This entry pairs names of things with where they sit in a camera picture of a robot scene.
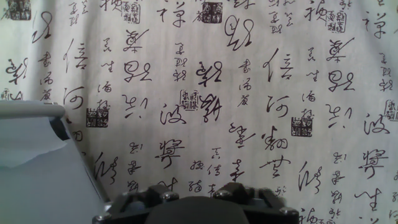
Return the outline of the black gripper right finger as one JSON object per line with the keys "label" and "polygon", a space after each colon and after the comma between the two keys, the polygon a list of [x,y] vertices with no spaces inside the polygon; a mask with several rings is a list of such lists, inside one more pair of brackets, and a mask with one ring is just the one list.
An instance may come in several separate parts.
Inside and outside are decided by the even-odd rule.
{"label": "black gripper right finger", "polygon": [[238,223],[299,223],[299,211],[286,206],[284,200],[268,188],[229,182],[215,191],[212,198],[231,205],[229,211]]}

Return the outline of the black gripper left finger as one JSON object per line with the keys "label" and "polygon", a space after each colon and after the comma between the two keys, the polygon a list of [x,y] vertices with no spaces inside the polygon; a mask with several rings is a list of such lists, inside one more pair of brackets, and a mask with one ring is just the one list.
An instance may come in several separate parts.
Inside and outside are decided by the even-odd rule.
{"label": "black gripper left finger", "polygon": [[142,192],[125,192],[110,207],[92,218],[92,224],[144,224],[154,207],[180,198],[168,187],[151,185]]}

